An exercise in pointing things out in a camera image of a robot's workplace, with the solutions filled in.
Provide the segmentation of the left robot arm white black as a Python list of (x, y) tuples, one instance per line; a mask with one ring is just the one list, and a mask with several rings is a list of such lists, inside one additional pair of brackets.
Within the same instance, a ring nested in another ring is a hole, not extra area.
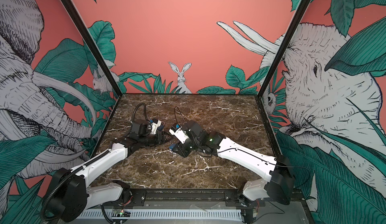
[(102, 203), (120, 199), (123, 204), (128, 204), (131, 200), (129, 185), (120, 181), (98, 187), (90, 187), (90, 184), (138, 149), (166, 143), (163, 129), (164, 125), (158, 119), (134, 121), (130, 130), (107, 150), (71, 169), (59, 169), (43, 198), (41, 221), (61, 219), (71, 222), (84, 210)]

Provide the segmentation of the left black frame post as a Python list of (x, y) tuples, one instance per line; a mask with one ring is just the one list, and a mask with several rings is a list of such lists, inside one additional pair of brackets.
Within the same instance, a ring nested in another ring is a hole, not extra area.
[(81, 34), (83, 40), (85, 41), (87, 47), (91, 51), (92, 56), (97, 61), (99, 67), (102, 69), (103, 73), (105, 74), (106, 78), (108, 79), (109, 83), (111, 84), (113, 90), (117, 94), (118, 97), (121, 97), (123, 93), (121, 92), (118, 84), (114, 80), (110, 70), (108, 69), (105, 60), (97, 47), (93, 37), (91, 36), (88, 28), (86, 27), (84, 20), (79, 14), (79, 11), (75, 7), (72, 0), (60, 0), (63, 4), (64, 8), (66, 9), (67, 13), (71, 17), (73, 23), (75, 24), (77, 30)]

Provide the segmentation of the black frame post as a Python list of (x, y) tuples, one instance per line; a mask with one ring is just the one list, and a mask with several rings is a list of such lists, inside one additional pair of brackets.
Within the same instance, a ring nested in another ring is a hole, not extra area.
[(64, 8), (66, 9), (67, 13), (71, 17), (73, 23), (75, 24), (77, 30), (81, 34), (83, 40), (85, 41), (87, 47), (91, 51), (92, 56), (97, 61), (99, 67), (102, 69), (103, 73), (105, 74), (106, 78), (108, 79), (109, 83), (111, 84), (113, 90), (117, 94), (118, 97), (121, 97), (123, 93), (121, 92), (118, 84), (114, 80), (110, 70), (108, 69), (105, 60), (97, 47), (93, 37), (91, 36), (88, 28), (86, 27), (84, 20), (79, 14), (79, 11), (75, 7), (72, 0), (60, 0), (63, 4)]
[(263, 94), (268, 87), (269, 81), (273, 77), (275, 70), (277, 69), (279, 63), (281, 62), (282, 57), (283, 57), (287, 47), (289, 46), (289, 43), (290, 43), (293, 35), (295, 34), (297, 27), (298, 27), (300, 21), (302, 20), (303, 15), (304, 15), (308, 5), (310, 4), (310, 2), (311, 2), (311, 0), (301, 0), (300, 1), (299, 5), (296, 9), (296, 12), (291, 20), (291, 23), (290, 23), (290, 25), (289, 25), (289, 27), (284, 35), (282, 43), (279, 46), (279, 50), (275, 54), (275, 58), (274, 58), (271, 66), (269, 68), (269, 71), (268, 71), (267, 76), (263, 82), (263, 85), (262, 85), (262, 87), (257, 95), (257, 97), (259, 99), (261, 99), (263, 97)]

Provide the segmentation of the right black frame post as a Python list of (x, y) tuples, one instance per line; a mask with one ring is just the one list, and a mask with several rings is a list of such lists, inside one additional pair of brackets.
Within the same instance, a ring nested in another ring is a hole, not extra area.
[(289, 27), (284, 35), (282, 43), (279, 46), (279, 50), (275, 54), (275, 58), (274, 58), (271, 66), (269, 68), (269, 71), (268, 71), (267, 76), (263, 82), (263, 85), (262, 85), (262, 87), (257, 95), (257, 97), (259, 99), (261, 99), (263, 97), (263, 94), (268, 87), (269, 81), (273, 77), (275, 70), (277, 69), (279, 63), (281, 62), (282, 57), (283, 57), (287, 47), (289, 46), (289, 43), (290, 43), (293, 35), (295, 34), (297, 27), (298, 27), (300, 21), (302, 20), (303, 15), (304, 15), (308, 5), (310, 4), (310, 2), (311, 2), (311, 0), (301, 0), (300, 1), (299, 5), (296, 9), (296, 12), (291, 20), (291, 23), (290, 23), (290, 25), (289, 25)]

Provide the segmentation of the small green circuit board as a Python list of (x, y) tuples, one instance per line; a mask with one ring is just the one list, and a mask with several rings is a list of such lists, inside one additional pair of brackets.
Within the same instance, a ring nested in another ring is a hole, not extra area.
[(114, 211), (112, 214), (113, 218), (129, 218), (130, 216), (131, 216), (131, 213), (125, 210)]

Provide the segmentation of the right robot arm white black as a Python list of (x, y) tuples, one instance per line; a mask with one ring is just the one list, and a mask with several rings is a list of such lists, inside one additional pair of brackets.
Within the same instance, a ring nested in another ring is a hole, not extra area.
[(233, 161), (260, 176), (248, 181), (238, 193), (238, 201), (247, 207), (258, 199), (270, 198), (282, 205), (289, 205), (295, 185), (294, 166), (283, 155), (268, 156), (237, 144), (217, 132), (205, 131), (197, 122), (174, 124), (169, 133), (178, 139), (171, 145), (172, 152), (186, 158), (198, 151)]

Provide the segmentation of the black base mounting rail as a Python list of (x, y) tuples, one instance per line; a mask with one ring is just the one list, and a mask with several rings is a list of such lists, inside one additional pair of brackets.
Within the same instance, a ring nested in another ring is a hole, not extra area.
[(123, 207), (143, 207), (146, 203), (155, 202), (211, 202), (224, 203), (226, 207), (237, 209), (253, 209), (263, 207), (268, 201), (278, 201), (272, 197), (258, 197), (256, 200), (247, 200), (241, 196), (241, 192), (236, 189), (151, 189), (151, 188), (132, 188), (124, 190), (117, 199), (112, 194), (89, 193), (87, 195), (88, 207), (94, 207), (102, 203), (112, 206), (122, 205)]

